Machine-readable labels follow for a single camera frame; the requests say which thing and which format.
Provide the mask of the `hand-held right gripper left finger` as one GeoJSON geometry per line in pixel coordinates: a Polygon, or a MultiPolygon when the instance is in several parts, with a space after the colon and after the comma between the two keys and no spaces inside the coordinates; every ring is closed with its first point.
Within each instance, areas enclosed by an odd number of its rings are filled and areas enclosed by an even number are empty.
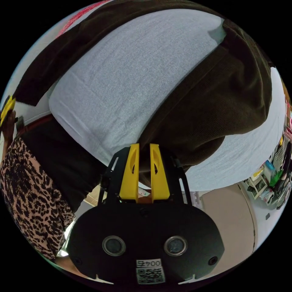
{"type": "Polygon", "coordinates": [[[126,160],[120,189],[121,200],[138,202],[139,144],[132,144],[126,160]]]}

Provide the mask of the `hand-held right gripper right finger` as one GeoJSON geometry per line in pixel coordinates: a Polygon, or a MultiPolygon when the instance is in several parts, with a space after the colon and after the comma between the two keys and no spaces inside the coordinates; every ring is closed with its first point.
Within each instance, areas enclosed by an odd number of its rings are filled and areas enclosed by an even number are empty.
{"type": "Polygon", "coordinates": [[[167,200],[170,196],[163,159],[158,144],[150,144],[152,202],[167,200]]]}

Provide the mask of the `person's left hand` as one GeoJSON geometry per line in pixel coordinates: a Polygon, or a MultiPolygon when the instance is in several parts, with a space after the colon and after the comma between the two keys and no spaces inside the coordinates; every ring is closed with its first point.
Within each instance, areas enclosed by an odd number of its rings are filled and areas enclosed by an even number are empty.
{"type": "Polygon", "coordinates": [[[10,111],[2,126],[2,135],[5,142],[9,142],[13,139],[13,133],[15,128],[16,111],[10,111]]]}

